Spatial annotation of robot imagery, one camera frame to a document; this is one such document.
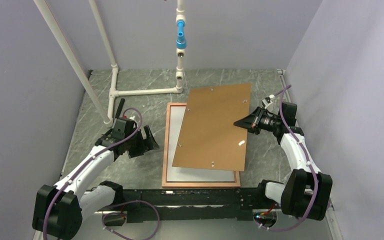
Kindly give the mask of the brown backing board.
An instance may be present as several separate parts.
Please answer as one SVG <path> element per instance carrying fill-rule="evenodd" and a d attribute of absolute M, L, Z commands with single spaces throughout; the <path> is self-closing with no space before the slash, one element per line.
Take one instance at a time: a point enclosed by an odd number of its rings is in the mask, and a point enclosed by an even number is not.
<path fill-rule="evenodd" d="M 251 83 L 193 88 L 186 102 L 174 167 L 243 171 L 248 132 L 234 122 L 250 113 Z"/>

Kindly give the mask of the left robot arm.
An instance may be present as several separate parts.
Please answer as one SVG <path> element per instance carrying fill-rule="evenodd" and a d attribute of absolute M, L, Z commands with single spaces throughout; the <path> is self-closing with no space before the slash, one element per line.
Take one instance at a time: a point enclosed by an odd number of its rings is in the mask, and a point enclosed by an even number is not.
<path fill-rule="evenodd" d="M 108 207 L 119 209 L 126 201 L 123 186 L 105 180 L 94 190 L 89 186 L 119 156 L 129 158 L 159 149 L 148 125 L 129 118 L 115 119 L 115 125 L 96 140 L 86 158 L 66 177 L 43 185 L 36 193 L 32 228 L 44 236 L 71 240 L 82 223 L 94 212 Z"/>

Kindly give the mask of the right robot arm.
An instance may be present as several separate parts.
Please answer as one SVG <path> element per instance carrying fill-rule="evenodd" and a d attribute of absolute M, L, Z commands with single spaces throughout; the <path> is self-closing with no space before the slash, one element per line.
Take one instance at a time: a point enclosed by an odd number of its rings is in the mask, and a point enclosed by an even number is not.
<path fill-rule="evenodd" d="M 271 132 L 283 149 L 291 174 L 287 183 L 262 180 L 256 189 L 256 203 L 267 208 L 279 204 L 283 214 L 321 221 L 326 215 L 333 186 L 332 177 L 316 166 L 305 145 L 305 135 L 296 126 L 298 106 L 283 102 L 277 114 L 257 107 L 248 116 L 234 122 L 234 126 L 258 135 Z"/>

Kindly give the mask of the white PVC pipe stand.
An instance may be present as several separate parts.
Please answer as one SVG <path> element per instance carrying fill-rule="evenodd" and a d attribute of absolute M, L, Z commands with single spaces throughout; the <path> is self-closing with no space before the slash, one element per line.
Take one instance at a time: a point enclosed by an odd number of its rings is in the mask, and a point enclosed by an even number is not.
<path fill-rule="evenodd" d="M 102 117 L 103 123 L 106 126 L 110 126 L 114 123 L 113 113 L 115 108 L 116 98 L 125 97 L 125 96 L 143 96 L 143 95 L 157 95 L 157 94 L 180 94 L 184 91 L 185 83 L 185 69 L 184 69 L 184 59 L 185 59 L 185 49 L 176 48 L 176 85 L 172 88 L 158 88 L 158 89 L 140 89 L 140 90 L 117 90 L 117 80 L 119 73 L 119 66 L 116 62 L 116 58 L 112 51 L 112 47 L 97 5 L 95 0 L 90 0 L 89 6 L 91 8 L 95 23 L 98 27 L 100 37 L 103 41 L 106 53 L 109 57 L 109 62 L 111 65 L 111 74 L 110 74 L 110 88 L 108 92 L 108 108 L 104 110 L 103 104 L 100 102 L 97 94 L 95 93 L 92 85 L 89 82 L 89 79 L 85 72 L 83 71 L 80 61 L 76 57 L 72 47 L 70 46 L 66 36 L 64 35 L 61 27 L 56 20 L 54 13 L 52 12 L 49 4 L 45 0 L 35 0 L 36 7 L 41 13 L 43 19 L 48 25 L 51 33 L 59 44 L 61 50 L 63 51 L 65 57 L 67 58 L 69 64 L 80 80 L 83 88 L 85 89 L 87 95 L 90 97 L 92 103 L 94 104 L 96 110 Z M 176 5 L 176 36 L 178 32 L 177 21 L 183 20 L 186 25 L 186 16 L 185 16 L 185 2 L 183 0 L 178 0 Z"/>

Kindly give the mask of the blue pipe fitting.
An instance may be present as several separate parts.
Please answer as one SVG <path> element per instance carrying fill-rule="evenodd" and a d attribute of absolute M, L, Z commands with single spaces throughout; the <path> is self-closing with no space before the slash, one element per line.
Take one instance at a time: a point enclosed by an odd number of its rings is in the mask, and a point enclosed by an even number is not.
<path fill-rule="evenodd" d="M 184 27 L 185 21 L 177 21 L 177 37 L 176 37 L 176 47 L 180 50 L 184 50 L 187 47 L 187 41 L 185 38 Z"/>

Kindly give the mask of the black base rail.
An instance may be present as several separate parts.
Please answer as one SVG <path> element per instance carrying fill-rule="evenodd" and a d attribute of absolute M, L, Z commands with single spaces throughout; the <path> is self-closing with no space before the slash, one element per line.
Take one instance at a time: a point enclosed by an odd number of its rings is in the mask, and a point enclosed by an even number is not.
<path fill-rule="evenodd" d="M 128 223 L 157 219 L 253 221 L 256 213 L 279 210 L 279 204 L 249 187 L 125 189 L 121 200 L 100 209 L 123 212 Z"/>

